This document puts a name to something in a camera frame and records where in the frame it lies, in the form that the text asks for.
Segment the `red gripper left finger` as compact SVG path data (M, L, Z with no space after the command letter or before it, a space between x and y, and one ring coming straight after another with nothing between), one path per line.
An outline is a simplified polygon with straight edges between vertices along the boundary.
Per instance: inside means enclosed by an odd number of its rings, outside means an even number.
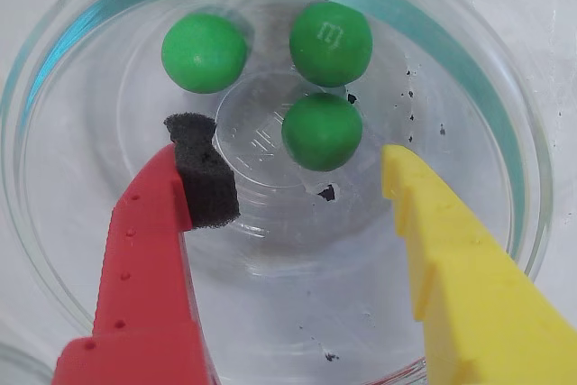
M95 320L56 365L56 384L216 384L184 235L239 214L234 174L212 118L166 119L170 144L134 177L111 214Z

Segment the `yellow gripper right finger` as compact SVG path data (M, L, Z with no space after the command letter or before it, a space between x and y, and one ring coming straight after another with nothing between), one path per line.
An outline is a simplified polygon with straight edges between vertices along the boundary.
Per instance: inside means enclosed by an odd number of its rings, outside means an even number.
M404 239L431 384L573 384L576 332L414 152L387 145L382 193Z

